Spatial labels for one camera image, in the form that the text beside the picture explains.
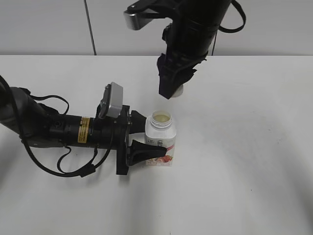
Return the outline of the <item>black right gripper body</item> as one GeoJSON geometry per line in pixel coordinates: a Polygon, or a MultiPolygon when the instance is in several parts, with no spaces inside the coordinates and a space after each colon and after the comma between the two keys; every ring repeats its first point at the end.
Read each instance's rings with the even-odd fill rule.
{"type": "Polygon", "coordinates": [[[196,22],[191,19],[176,19],[164,29],[162,39],[166,42],[166,53],[161,54],[161,63],[175,56],[197,59],[207,55],[215,35],[215,24],[196,22]]]}

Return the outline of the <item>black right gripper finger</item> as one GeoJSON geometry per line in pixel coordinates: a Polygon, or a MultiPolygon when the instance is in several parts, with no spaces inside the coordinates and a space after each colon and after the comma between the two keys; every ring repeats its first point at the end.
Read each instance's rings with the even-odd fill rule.
{"type": "Polygon", "coordinates": [[[180,85],[188,82],[197,71],[195,66],[200,64],[201,61],[181,61],[180,62],[180,71],[179,71],[179,83],[180,85]]]}
{"type": "Polygon", "coordinates": [[[184,63],[180,54],[169,52],[161,54],[157,60],[159,74],[159,94],[166,99],[172,98],[173,94],[183,84],[181,74],[184,72],[184,63]]]}

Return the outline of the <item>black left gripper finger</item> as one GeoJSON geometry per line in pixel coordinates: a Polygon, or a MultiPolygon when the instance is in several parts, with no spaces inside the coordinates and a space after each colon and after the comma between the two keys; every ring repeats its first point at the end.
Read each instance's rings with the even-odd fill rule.
{"type": "Polygon", "coordinates": [[[127,166],[134,166],[149,159],[164,157],[167,149],[162,146],[153,146],[133,140],[127,147],[127,166]]]}
{"type": "Polygon", "coordinates": [[[144,133],[146,117],[138,111],[132,110],[131,112],[131,134],[144,133]]]}

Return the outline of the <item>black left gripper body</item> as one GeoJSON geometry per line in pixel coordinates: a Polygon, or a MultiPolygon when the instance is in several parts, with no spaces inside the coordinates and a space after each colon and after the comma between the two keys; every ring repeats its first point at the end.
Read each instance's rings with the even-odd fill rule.
{"type": "Polygon", "coordinates": [[[128,174],[127,146],[130,124],[130,107],[128,105],[122,106],[117,118],[106,116],[104,119],[98,117],[94,119],[94,131],[100,132],[99,136],[95,137],[96,146],[106,149],[104,156],[95,165],[95,168],[104,163],[111,150],[116,150],[116,174],[128,174]]]}

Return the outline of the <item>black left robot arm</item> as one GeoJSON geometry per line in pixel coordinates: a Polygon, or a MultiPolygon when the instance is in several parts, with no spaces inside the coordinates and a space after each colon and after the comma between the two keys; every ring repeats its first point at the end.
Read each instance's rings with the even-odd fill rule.
{"type": "Polygon", "coordinates": [[[99,167],[93,160],[73,172],[60,168],[53,171],[43,166],[32,148],[93,148],[106,153],[116,151],[116,173],[127,175],[129,167],[153,158],[165,156],[167,150],[139,141],[129,140],[131,134],[144,133],[146,118],[123,104],[123,88],[110,83],[95,117],[59,113],[43,104],[43,96],[33,96],[25,88],[11,87],[0,81],[0,122],[17,133],[31,160],[45,172],[64,178],[85,177],[99,167]]]}

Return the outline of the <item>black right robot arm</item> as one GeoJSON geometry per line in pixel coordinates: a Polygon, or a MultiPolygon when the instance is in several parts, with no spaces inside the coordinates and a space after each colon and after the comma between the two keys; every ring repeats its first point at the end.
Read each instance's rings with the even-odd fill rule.
{"type": "Polygon", "coordinates": [[[163,31],[166,52],[157,60],[159,94],[170,99],[205,60],[230,6],[229,0],[139,0],[125,11],[128,27],[140,30],[153,19],[170,18],[163,31]]]}

